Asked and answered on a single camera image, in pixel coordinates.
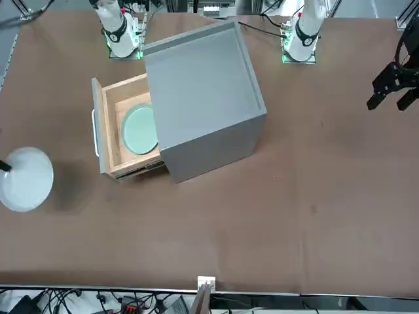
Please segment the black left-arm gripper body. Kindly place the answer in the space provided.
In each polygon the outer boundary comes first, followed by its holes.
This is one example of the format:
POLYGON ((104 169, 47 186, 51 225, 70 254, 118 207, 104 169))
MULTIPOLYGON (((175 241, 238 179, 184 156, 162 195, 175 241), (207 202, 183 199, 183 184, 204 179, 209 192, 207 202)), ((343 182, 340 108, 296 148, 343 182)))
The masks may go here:
POLYGON ((418 69, 418 22, 413 22, 403 33, 403 43, 409 60, 403 65, 406 69, 418 69))

